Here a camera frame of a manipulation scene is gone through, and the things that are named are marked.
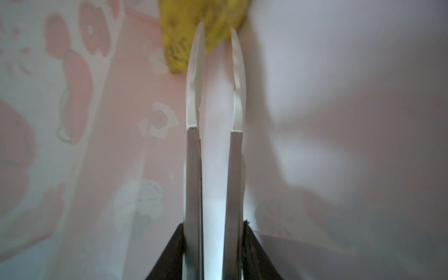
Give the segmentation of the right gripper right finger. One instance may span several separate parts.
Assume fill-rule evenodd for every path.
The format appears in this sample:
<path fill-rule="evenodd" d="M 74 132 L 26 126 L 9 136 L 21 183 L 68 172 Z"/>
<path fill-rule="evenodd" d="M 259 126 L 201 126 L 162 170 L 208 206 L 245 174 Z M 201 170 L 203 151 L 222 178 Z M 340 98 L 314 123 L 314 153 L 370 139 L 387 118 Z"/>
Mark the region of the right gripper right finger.
<path fill-rule="evenodd" d="M 242 154 L 246 116 L 246 71 L 237 31 L 231 30 L 233 59 L 233 125 L 229 148 L 223 255 L 223 280 L 242 278 L 243 202 L 245 163 Z"/>

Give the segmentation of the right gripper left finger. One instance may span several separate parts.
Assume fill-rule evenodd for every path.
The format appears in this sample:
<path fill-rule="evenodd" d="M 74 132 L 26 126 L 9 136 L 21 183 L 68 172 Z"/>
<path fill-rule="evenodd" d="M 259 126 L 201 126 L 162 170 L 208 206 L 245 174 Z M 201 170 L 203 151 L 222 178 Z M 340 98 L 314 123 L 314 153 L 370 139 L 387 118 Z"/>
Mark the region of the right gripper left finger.
<path fill-rule="evenodd" d="M 184 180 L 185 280 L 204 279 L 203 188 L 200 139 L 200 104 L 205 70 L 205 28 L 199 23 L 192 41 L 186 80 L 185 121 L 187 155 Z"/>

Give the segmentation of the red white paper bag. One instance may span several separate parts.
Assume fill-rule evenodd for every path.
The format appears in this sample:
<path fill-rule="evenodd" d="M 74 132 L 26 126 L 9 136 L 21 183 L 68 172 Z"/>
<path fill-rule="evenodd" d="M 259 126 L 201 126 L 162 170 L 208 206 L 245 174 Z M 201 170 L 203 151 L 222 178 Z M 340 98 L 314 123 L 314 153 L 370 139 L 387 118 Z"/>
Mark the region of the red white paper bag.
<path fill-rule="evenodd" d="M 252 1 L 244 218 L 285 280 L 448 277 L 448 3 Z M 184 218 L 156 1 L 1 2 L 1 278 L 143 280 Z"/>

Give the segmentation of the fake green-brown bun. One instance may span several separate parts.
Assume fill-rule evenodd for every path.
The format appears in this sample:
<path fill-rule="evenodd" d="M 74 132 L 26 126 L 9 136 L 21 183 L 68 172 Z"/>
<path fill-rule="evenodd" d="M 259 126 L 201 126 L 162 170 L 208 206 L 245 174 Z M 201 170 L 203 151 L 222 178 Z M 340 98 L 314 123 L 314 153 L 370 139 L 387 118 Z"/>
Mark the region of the fake green-brown bun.
<path fill-rule="evenodd" d="M 172 74 L 187 71 L 197 27 L 204 24 L 206 52 L 213 51 L 245 22 L 249 0 L 161 0 L 158 2 L 166 65 Z"/>

